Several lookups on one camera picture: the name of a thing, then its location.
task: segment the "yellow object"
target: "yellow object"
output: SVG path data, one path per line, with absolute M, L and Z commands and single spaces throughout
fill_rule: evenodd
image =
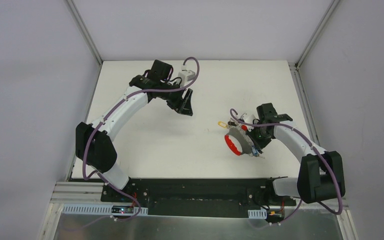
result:
M 225 123 L 225 122 L 222 122 L 222 121 L 219 121 L 218 122 L 218 125 L 224 129 L 227 129 L 228 128 L 228 125 Z

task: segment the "white table surface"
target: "white table surface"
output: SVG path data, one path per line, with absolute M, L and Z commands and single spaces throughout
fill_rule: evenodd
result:
M 183 61 L 165 61 L 177 76 Z M 150 69 L 153 61 L 105 61 L 87 122 L 104 113 L 125 92 L 130 80 Z M 296 177 L 299 163 L 278 140 L 263 149 L 263 157 L 236 156 L 227 147 L 225 128 L 229 109 L 253 113 L 273 103 L 308 136 L 308 129 L 286 61 L 202 60 L 192 85 L 193 116 L 180 115 L 156 98 L 121 129 L 113 144 L 117 163 L 132 178 L 266 178 Z M 189 61 L 188 69 L 196 70 Z M 73 178 L 82 178 L 76 159 Z

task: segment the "white wall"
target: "white wall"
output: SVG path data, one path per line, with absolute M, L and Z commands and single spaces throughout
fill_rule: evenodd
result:
M 332 0 L 75 0 L 104 60 L 296 62 Z
M 344 0 L 301 77 L 321 144 L 342 154 L 360 239 L 384 239 L 384 0 Z
M 0 1 L 0 239 L 36 239 L 98 66 L 64 1 Z

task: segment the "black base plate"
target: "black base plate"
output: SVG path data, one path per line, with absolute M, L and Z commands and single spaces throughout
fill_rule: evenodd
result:
M 148 208 L 149 215 L 248 218 L 248 210 L 268 204 L 262 196 L 269 179 L 132 178 L 123 191 L 129 195 L 136 193 L 136 199 Z M 109 186 L 103 187 L 101 201 L 132 202 Z M 282 204 L 279 199 L 269 201 L 272 206 Z M 285 206 L 297 204 L 289 197 L 283 197 L 283 201 Z

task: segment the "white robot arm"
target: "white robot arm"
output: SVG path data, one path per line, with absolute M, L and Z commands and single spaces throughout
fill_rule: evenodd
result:
M 306 203 L 320 202 L 337 198 L 337 191 L 332 176 L 321 174 L 328 172 L 323 160 L 334 173 L 340 195 L 345 194 L 342 158 L 336 151 L 326 151 L 301 132 L 295 131 L 296 125 L 287 114 L 277 114 L 271 103 L 257 107 L 258 118 L 252 114 L 242 114 L 239 118 L 230 114 L 234 121 L 229 121 L 229 133 L 224 137 L 228 147 L 236 155 L 261 153 L 272 139 L 281 141 L 300 163 L 297 177 L 280 177 L 269 181 L 266 188 L 272 196 L 291 196 L 301 198 Z
M 183 65 L 178 77 L 169 80 L 172 72 L 171 65 L 155 60 L 150 70 L 131 80 L 125 93 L 104 114 L 90 124 L 81 122 L 76 127 L 76 156 L 118 189 L 125 187 L 129 176 L 116 163 L 117 153 L 112 142 L 127 121 L 154 98 L 166 100 L 179 114 L 193 114 L 193 91 L 186 90 L 185 85 L 196 79 L 196 74 Z

